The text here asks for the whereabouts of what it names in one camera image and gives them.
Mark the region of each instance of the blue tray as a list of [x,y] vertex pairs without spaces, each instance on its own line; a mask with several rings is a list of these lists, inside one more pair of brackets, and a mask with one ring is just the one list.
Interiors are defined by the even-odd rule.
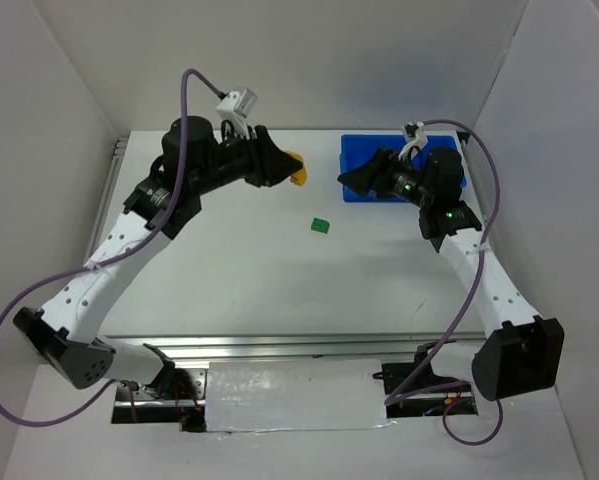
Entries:
[[[406,139],[402,135],[342,135],[341,155],[339,156],[341,173],[346,173],[349,170],[360,167],[370,160],[380,147],[401,151],[405,144]],[[424,158],[428,158],[428,152],[437,147],[449,147],[459,150],[455,138],[451,135],[428,135],[428,144],[422,148]],[[423,168],[425,166],[424,159],[422,159],[421,155],[418,153],[412,159],[412,163],[417,168]],[[461,186],[466,186],[466,177],[463,178]],[[402,200],[401,198],[379,200],[375,197],[374,192],[370,192],[368,196],[362,197],[348,187],[343,187],[343,201],[381,203],[405,202],[405,200]]]

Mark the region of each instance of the green cube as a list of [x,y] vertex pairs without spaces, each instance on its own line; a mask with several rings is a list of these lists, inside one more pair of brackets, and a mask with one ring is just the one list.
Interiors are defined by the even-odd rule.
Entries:
[[328,222],[327,220],[323,220],[321,218],[315,217],[312,220],[312,226],[310,228],[311,228],[311,230],[314,230],[315,232],[328,233],[328,230],[330,230],[330,222]]

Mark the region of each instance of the green block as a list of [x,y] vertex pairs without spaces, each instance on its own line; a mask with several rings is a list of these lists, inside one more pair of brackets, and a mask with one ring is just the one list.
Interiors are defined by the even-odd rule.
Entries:
[[328,233],[328,230],[330,230],[330,222],[315,217],[312,220],[312,226],[310,227],[310,229],[314,230],[315,232]]

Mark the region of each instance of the gray wall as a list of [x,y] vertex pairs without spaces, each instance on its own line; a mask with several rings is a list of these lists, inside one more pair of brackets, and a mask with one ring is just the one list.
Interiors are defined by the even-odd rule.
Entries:
[[[0,311],[33,281],[82,260],[114,136],[32,2],[0,0]],[[0,397],[16,414],[36,363],[8,321]],[[16,431],[0,418],[0,478]]]
[[[260,96],[252,123],[474,123],[527,0],[35,0],[121,131],[161,130],[181,72]],[[215,119],[201,86],[195,113]]]
[[586,476],[599,479],[599,13],[589,0],[529,2],[476,128],[500,169],[498,250],[566,329],[557,389]]

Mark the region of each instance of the blue bin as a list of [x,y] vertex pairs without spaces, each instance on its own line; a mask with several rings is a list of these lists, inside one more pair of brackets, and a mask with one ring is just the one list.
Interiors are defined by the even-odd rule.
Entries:
[[[346,173],[350,170],[360,167],[366,163],[375,154],[378,148],[389,148],[390,150],[401,151],[406,144],[406,139],[403,135],[342,135],[341,136],[341,155],[339,156],[339,164],[341,173]],[[417,153],[412,159],[412,163],[417,168],[425,166],[425,158],[428,158],[428,152],[437,147],[449,147],[454,150],[459,150],[457,142],[451,135],[428,135],[428,144],[422,148],[423,157]],[[461,183],[462,187],[466,186],[466,177]],[[368,196],[362,197],[347,187],[343,187],[344,202],[405,202],[401,198],[390,198],[388,200],[379,200],[374,192],[370,192]]]

